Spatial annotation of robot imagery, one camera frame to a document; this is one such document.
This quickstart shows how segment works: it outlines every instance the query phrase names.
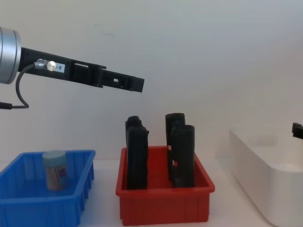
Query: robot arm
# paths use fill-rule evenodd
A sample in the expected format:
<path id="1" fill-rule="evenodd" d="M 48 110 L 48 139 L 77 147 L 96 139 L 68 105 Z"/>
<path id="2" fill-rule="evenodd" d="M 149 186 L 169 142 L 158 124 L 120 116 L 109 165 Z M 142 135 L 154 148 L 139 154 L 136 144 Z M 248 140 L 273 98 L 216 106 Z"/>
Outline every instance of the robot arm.
<path id="1" fill-rule="evenodd" d="M 25 72 L 94 87 L 108 86 L 137 92 L 142 92 L 144 85 L 144 79 L 111 72 L 102 65 L 23 48 L 17 31 L 0 27 L 0 83 L 12 83 L 17 71 L 20 71 L 20 74 L 16 91 L 24 106 L 0 103 L 0 109 L 28 108 L 18 90 L 20 79 Z"/>

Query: blue plastic bin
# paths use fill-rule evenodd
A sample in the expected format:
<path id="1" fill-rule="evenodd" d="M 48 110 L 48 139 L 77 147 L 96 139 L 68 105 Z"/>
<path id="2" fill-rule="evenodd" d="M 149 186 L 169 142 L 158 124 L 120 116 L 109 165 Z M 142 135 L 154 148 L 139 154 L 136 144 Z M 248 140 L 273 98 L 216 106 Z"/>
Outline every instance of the blue plastic bin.
<path id="1" fill-rule="evenodd" d="M 68 187 L 49 191 L 43 152 L 23 153 L 0 173 L 0 227 L 76 227 L 94 179 L 93 150 L 66 152 Z"/>

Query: jar lid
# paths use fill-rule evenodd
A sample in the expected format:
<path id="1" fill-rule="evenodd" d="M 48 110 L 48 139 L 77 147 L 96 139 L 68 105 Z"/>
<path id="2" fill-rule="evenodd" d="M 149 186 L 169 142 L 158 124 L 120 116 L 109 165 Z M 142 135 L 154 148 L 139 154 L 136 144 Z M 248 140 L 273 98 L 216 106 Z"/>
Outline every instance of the jar lid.
<path id="1" fill-rule="evenodd" d="M 64 150 L 47 151 L 42 155 L 45 166 L 53 167 L 60 166 L 66 162 L 66 155 Z"/>

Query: white wall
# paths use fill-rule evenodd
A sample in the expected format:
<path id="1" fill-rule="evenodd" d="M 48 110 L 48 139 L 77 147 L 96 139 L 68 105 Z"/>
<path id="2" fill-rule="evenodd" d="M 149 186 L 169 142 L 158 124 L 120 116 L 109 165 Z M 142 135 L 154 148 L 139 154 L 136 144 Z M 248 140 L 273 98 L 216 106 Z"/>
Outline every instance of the white wall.
<path id="1" fill-rule="evenodd" d="M 28 110 L 0 111 L 0 158 L 95 149 L 118 158 L 139 115 L 165 144 L 164 115 L 184 112 L 196 152 L 227 154 L 228 129 L 303 122 L 301 0 L 1 0 L 0 25 L 23 47 L 145 78 L 143 93 L 26 75 Z M 0 101 L 18 104 L 14 84 Z"/>

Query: white table surface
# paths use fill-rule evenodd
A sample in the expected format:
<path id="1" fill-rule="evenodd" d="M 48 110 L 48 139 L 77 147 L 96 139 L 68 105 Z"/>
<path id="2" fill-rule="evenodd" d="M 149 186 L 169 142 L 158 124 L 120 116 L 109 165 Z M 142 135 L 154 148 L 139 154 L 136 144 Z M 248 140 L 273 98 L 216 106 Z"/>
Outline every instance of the white table surface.
<path id="1" fill-rule="evenodd" d="M 230 172 L 230 159 L 201 161 L 212 181 L 210 216 L 205 223 L 153 226 L 174 227 L 270 227 Z M 8 162 L 0 162 L 0 171 Z M 120 227 L 119 198 L 116 181 L 119 160 L 95 160 L 95 180 L 81 217 L 79 227 Z"/>

